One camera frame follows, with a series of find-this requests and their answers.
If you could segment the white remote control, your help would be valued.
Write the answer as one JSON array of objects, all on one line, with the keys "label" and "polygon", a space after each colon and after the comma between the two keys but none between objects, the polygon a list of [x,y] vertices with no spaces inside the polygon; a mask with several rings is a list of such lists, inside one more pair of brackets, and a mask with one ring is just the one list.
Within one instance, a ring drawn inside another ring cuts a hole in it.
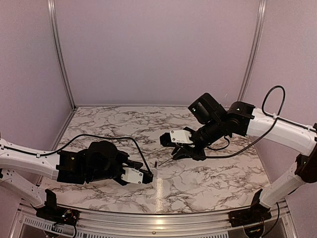
[{"label": "white remote control", "polygon": [[155,180],[157,177],[158,177],[158,169],[157,168],[153,168],[152,170],[151,170],[151,172],[152,172],[152,177],[153,177],[153,180]]}]

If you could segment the white battery cover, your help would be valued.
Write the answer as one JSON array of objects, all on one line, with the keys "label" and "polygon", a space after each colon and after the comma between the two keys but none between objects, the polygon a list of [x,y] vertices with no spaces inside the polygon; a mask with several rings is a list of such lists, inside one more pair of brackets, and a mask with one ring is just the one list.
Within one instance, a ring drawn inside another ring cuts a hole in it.
[{"label": "white battery cover", "polygon": [[238,200],[238,204],[241,206],[244,206],[247,200],[248,200],[248,195],[246,193],[243,193],[242,196]]}]

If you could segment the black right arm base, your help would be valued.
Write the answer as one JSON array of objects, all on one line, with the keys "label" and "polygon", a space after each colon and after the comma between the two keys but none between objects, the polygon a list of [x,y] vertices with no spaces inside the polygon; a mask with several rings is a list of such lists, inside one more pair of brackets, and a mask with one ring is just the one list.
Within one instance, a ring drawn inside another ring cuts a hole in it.
[{"label": "black right arm base", "polygon": [[270,208],[260,205],[260,194],[263,189],[257,191],[253,197],[250,207],[228,213],[229,222],[232,227],[244,226],[271,219]]}]

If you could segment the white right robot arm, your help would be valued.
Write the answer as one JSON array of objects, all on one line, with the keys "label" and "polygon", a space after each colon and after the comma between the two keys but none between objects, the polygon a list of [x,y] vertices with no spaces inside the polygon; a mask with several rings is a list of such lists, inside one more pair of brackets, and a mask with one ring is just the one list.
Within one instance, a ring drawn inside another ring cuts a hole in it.
[{"label": "white right robot arm", "polygon": [[174,147],[173,159],[205,160],[204,149],[224,136],[254,136],[257,142],[267,139],[299,152],[287,172],[253,198],[245,217],[256,222],[277,201],[306,183],[317,180],[317,127],[269,115],[254,105],[237,101],[226,110],[209,93],[204,93],[189,108],[202,127],[184,128],[165,134],[163,146]]}]

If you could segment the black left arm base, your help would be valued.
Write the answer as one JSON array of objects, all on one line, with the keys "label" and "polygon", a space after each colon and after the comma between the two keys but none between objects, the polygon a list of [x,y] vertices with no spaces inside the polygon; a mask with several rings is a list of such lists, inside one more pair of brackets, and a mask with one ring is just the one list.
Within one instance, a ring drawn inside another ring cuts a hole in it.
[{"label": "black left arm base", "polygon": [[45,193],[44,206],[35,208],[36,216],[57,224],[76,226],[80,212],[76,209],[58,206],[56,194],[51,190],[46,189]]}]

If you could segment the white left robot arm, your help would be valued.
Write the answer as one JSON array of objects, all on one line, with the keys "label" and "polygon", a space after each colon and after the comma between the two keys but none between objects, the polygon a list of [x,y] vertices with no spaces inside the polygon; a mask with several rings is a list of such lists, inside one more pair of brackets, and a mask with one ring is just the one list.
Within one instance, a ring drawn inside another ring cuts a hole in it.
[{"label": "white left robot arm", "polygon": [[16,171],[25,171],[61,183],[80,184],[112,179],[122,186],[147,182],[143,163],[131,161],[129,155],[107,141],[92,142],[79,152],[40,151],[0,141],[0,183],[20,195],[34,208],[43,208],[51,220],[59,220],[63,213],[56,205],[55,194],[38,188]]}]

